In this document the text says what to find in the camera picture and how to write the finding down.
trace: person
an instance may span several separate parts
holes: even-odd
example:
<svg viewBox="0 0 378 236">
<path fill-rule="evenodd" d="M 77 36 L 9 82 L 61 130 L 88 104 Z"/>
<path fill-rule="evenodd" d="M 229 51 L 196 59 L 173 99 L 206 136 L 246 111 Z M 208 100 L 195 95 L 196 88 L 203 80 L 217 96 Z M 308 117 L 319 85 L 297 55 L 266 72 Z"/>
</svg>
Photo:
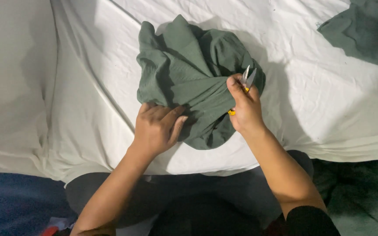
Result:
<svg viewBox="0 0 378 236">
<path fill-rule="evenodd" d="M 244 93 L 240 78 L 241 74 L 236 74 L 227 80 L 236 101 L 236 114 L 230 120 L 259 167 L 227 177 L 196 174 L 172 176 L 175 179 L 170 181 L 164 176 L 144 179 L 151 161 L 176 144 L 187 119 L 181 115 L 182 106 L 171 109 L 144 103 L 136 118 L 132 145 L 92 194 L 71 235 L 134 235 L 136 231 L 126 230 L 135 228 L 145 228 L 145 235 L 150 231 L 153 235 L 154 229 L 169 235 L 260 235 L 263 231 L 255 224 L 264 224 L 263 229 L 280 212 L 289 235 L 339 235 L 310 172 L 303 169 L 304 163 L 311 165 L 310 159 L 304 153 L 283 149 L 263 122 L 258 89 L 253 85 Z M 144 212 L 151 208 L 151 214 Z M 118 230 L 118 223 L 131 215 L 136 219 Z"/>
</svg>

